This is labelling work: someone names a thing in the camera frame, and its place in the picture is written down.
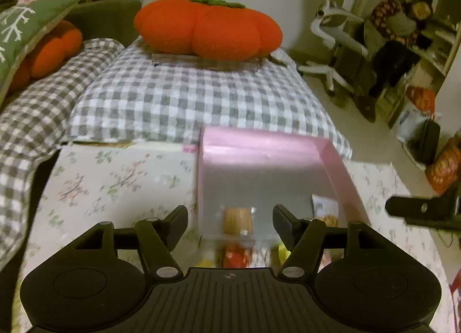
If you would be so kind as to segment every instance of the gray checkered blanket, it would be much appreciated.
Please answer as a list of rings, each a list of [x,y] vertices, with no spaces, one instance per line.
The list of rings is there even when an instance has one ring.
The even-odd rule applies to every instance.
[[[0,270],[24,239],[36,168],[60,147],[80,94],[122,50],[113,39],[85,42],[82,52],[31,84],[1,113]]]
[[[262,59],[209,68],[199,58],[163,56],[138,38],[75,106],[65,140],[197,143],[203,125],[308,134],[330,139],[351,158],[342,136],[296,65]]]

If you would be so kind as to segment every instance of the green pillow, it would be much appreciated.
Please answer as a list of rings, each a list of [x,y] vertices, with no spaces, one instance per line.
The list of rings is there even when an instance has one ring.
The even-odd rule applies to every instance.
[[[79,0],[36,0],[0,13],[0,105],[26,55]]]

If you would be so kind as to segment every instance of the black object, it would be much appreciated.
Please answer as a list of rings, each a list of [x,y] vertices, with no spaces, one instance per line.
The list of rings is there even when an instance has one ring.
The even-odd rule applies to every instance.
[[[419,61],[419,56],[397,41],[387,41],[373,58],[376,84],[368,94],[378,98],[386,85],[394,87],[400,77]]]
[[[434,163],[439,144],[440,125],[433,120],[426,120],[421,125],[421,129],[406,143],[406,147],[416,162],[429,166]]]
[[[432,42],[433,40],[426,37],[425,35],[418,35],[418,38],[416,39],[416,46],[426,51],[430,45],[432,45]]]
[[[417,160],[420,163],[431,165],[434,162],[439,137],[440,125],[433,120],[426,120],[418,147]]]
[[[409,225],[461,232],[460,197],[461,185],[456,181],[443,195],[432,199],[391,197],[386,211],[403,217]]]
[[[21,300],[30,332],[432,332],[435,275],[361,222],[327,227],[283,206],[274,227],[291,255],[271,269],[191,268],[169,250],[187,226],[178,206],[134,229],[95,225],[33,270]],[[324,249],[344,258],[320,272]],[[144,273],[117,258],[137,249]]]

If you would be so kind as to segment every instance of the pink box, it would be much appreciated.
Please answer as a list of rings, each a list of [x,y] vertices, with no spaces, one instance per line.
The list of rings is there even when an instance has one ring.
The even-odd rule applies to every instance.
[[[226,208],[253,212],[250,241],[278,241],[272,210],[283,204],[299,218],[313,217],[312,194],[339,203],[339,225],[369,224],[363,203],[333,143],[324,138],[225,127],[206,127],[198,166],[199,231],[223,235]]]

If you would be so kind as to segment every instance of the pumpkin plush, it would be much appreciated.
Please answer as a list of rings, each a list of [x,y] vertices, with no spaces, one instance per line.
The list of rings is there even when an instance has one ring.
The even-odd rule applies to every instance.
[[[78,53],[82,40],[80,30],[68,21],[61,21],[22,61],[8,95],[25,88],[31,79],[41,79],[53,73],[64,60]]]
[[[257,58],[282,44],[269,16],[222,0],[158,0],[138,12],[134,27],[159,52],[213,60]]]

